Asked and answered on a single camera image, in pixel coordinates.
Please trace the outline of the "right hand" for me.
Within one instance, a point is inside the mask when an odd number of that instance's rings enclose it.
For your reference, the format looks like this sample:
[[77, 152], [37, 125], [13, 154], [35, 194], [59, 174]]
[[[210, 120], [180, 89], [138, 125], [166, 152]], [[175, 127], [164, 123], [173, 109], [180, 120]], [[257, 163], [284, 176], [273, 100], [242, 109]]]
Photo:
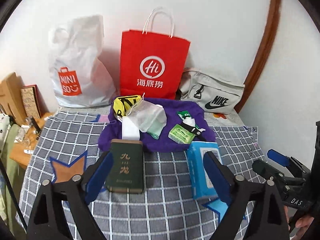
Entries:
[[292, 240], [299, 240], [303, 237], [304, 233], [308, 230], [309, 226], [313, 222], [314, 218], [310, 215], [306, 215], [300, 218], [295, 227], [298, 229], [297, 233], [291, 238]]

